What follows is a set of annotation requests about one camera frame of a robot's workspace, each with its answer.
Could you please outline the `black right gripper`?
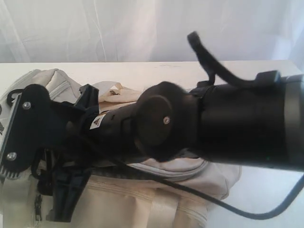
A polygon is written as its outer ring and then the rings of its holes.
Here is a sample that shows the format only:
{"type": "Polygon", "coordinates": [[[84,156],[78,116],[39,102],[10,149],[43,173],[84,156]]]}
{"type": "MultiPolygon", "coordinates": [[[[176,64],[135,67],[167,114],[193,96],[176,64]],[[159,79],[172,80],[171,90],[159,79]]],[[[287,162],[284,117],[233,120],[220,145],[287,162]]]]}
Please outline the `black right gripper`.
{"type": "Polygon", "coordinates": [[[86,84],[73,103],[55,102],[44,86],[37,96],[48,107],[43,155],[46,171],[38,177],[38,192],[53,197],[51,221],[70,222],[92,174],[93,153],[84,140],[85,121],[97,113],[98,89],[86,84]]]}

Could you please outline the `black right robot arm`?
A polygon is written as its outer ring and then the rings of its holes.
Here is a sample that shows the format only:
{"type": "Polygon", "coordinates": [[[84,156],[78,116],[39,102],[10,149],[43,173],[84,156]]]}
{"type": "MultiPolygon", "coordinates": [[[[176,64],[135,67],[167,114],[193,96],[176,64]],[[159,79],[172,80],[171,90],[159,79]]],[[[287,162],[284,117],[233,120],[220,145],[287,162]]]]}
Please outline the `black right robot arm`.
{"type": "Polygon", "coordinates": [[[214,75],[190,92],[162,82],[147,89],[134,104],[99,113],[98,89],[80,88],[77,102],[43,100],[44,116],[55,128],[45,145],[47,170],[40,183],[51,186],[53,208],[47,219],[70,222],[80,196],[95,171],[107,161],[120,173],[193,194],[235,214],[266,220],[283,213],[304,187],[300,179],[270,212],[253,214],[131,167],[153,158],[168,162],[189,152],[209,162],[284,170],[304,169],[304,77],[260,73],[253,81],[214,75]]]}

